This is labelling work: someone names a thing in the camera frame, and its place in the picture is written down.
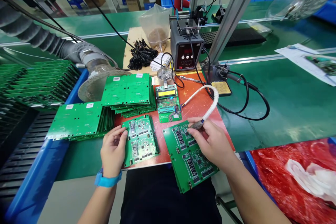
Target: hand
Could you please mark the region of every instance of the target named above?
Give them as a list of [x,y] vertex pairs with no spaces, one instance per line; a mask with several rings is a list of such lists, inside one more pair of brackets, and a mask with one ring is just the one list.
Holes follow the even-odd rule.
[[125,159],[125,145],[128,131],[121,125],[106,133],[100,150],[103,162],[103,177],[117,177]]
[[[189,127],[202,120],[201,117],[188,118]],[[223,172],[231,166],[231,161],[236,159],[224,131],[212,121],[206,120],[203,124],[205,132],[189,128],[187,131],[195,138],[204,156],[213,164],[218,166]]]

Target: person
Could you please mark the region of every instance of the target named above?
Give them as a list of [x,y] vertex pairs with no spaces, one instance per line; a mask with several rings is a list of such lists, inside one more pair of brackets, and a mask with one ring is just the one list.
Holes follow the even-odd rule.
[[[200,120],[189,118],[189,127]],[[204,156],[226,174],[244,223],[290,223],[236,157],[224,131],[210,120],[203,128],[205,132],[193,128],[188,132]],[[103,177],[119,176],[126,138],[127,130],[120,125],[105,135],[100,151]],[[117,185],[98,186],[78,223],[108,223],[116,189]],[[160,165],[127,172],[120,223],[222,223],[222,218],[210,178],[181,194],[173,169]]]

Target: red work mat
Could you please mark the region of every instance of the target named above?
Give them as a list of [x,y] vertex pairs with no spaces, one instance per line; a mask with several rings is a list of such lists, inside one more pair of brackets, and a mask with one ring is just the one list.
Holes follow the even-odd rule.
[[[205,82],[205,79],[203,77],[203,74],[200,72],[199,73],[201,79]],[[198,76],[196,73],[191,73],[187,74],[186,77],[193,78],[193,79],[198,79]],[[180,81],[175,78],[175,81],[177,84],[181,85]],[[188,98],[193,95],[201,86],[201,83],[193,82],[190,80],[183,80],[184,82],[184,88],[177,88],[178,92],[178,98],[180,100],[180,104],[186,102]],[[147,166],[154,166],[154,165],[159,165],[159,164],[164,164],[164,163],[170,163],[170,155],[168,153],[167,145],[165,138],[163,136],[163,130],[166,128],[169,128],[171,126],[174,126],[176,124],[179,124],[180,122],[186,121],[190,117],[202,117],[206,113],[206,111],[210,108],[213,100],[209,97],[208,93],[206,92],[205,89],[201,90],[200,92],[197,93],[189,102],[188,104],[182,109],[182,120],[181,121],[175,121],[175,122],[168,122],[168,123],[160,123],[159,122],[159,114],[158,111],[153,111],[150,113],[147,113],[152,117],[153,124],[154,124],[154,129],[156,133],[156,138],[157,142],[159,145],[159,150],[160,150],[160,155],[155,156],[151,159],[144,160],[140,163],[134,164],[127,169],[132,169],[132,168],[140,168],[140,167],[147,167]],[[134,117],[129,117],[129,118],[123,118],[119,114],[115,118],[115,126],[120,125],[124,121],[129,121],[133,118],[139,117],[140,115],[134,116]],[[224,132],[226,137],[228,138],[230,145],[233,150],[235,150],[231,138],[229,136],[228,131],[226,130],[226,127],[223,123],[223,120],[218,112],[218,109],[215,108],[215,110],[211,113],[209,116],[209,119],[213,121],[217,126],[221,127]]]

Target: stack of circuit boards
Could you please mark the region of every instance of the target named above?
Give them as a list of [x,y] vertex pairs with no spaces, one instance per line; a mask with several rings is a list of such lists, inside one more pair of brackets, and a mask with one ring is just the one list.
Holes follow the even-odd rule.
[[218,167],[202,154],[188,121],[163,130],[180,193],[185,193],[218,172]]
[[46,139],[81,141],[102,137],[113,126],[113,110],[102,106],[100,101],[61,105]]
[[159,155],[154,126],[149,115],[123,122],[121,126],[128,130],[124,167]]
[[38,62],[11,84],[6,97],[40,111],[57,109],[66,101],[79,76],[71,61]]
[[176,85],[159,86],[155,88],[155,91],[160,123],[182,120]]
[[28,111],[27,106],[6,97],[14,82],[25,72],[19,64],[0,65],[0,148]]
[[154,111],[152,77],[149,73],[109,76],[101,100],[125,118]]

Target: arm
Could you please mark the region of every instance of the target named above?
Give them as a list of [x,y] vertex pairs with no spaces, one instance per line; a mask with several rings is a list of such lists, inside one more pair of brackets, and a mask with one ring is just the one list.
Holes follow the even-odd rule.
[[[125,129],[125,127],[121,128],[119,125],[104,136],[103,146],[100,150],[104,169],[103,177],[113,178],[120,173],[120,168],[125,159],[127,138],[127,130]],[[116,191],[117,185],[113,187],[97,187],[78,224],[108,223]]]
[[[190,123],[201,118],[189,118]],[[205,132],[189,128],[188,132],[197,141],[206,158],[217,165],[229,181],[239,213],[247,224],[290,223],[287,217],[267,196],[257,181],[236,157],[224,131],[207,120],[203,125]]]

